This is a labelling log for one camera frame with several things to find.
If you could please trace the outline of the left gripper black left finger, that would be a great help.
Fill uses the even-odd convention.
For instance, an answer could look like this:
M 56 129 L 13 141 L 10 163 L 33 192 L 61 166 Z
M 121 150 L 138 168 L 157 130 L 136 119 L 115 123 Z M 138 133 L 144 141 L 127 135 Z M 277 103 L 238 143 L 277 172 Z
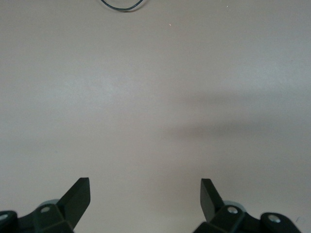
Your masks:
M 31 213 L 0 212 L 2 233 L 73 233 L 90 204 L 89 178 L 79 178 L 60 198 L 41 203 Z

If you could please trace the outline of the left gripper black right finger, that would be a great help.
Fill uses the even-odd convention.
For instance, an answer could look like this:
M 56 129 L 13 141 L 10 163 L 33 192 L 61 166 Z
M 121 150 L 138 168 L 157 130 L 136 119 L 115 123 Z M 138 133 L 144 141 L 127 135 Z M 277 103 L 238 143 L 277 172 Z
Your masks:
M 266 212 L 259 219 L 231 202 L 224 202 L 211 179 L 202 179 L 200 204 L 205 216 L 196 233 L 299 233 L 286 216 Z

